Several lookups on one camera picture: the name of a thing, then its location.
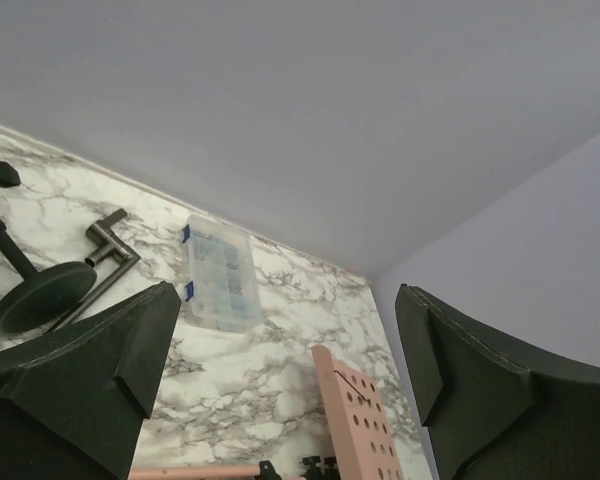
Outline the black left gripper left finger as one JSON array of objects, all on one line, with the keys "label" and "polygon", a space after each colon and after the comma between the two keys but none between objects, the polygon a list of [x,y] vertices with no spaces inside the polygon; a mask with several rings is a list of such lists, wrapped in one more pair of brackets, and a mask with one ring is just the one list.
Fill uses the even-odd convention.
[{"label": "black left gripper left finger", "polygon": [[125,479],[181,299],[160,282],[0,351],[0,479]]}]

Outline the pink perforated music stand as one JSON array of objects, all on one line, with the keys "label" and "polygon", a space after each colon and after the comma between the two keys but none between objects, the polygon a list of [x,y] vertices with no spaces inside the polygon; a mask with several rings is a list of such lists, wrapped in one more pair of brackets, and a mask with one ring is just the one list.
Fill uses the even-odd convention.
[{"label": "pink perforated music stand", "polygon": [[168,371],[132,479],[401,479],[382,384],[333,342]]}]

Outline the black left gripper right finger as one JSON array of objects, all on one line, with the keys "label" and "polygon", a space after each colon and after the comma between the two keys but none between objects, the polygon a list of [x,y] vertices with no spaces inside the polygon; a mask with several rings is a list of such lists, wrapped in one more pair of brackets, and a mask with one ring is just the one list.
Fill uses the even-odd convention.
[{"label": "black left gripper right finger", "polygon": [[441,479],[600,479],[600,368],[481,323],[420,287],[395,301]]}]

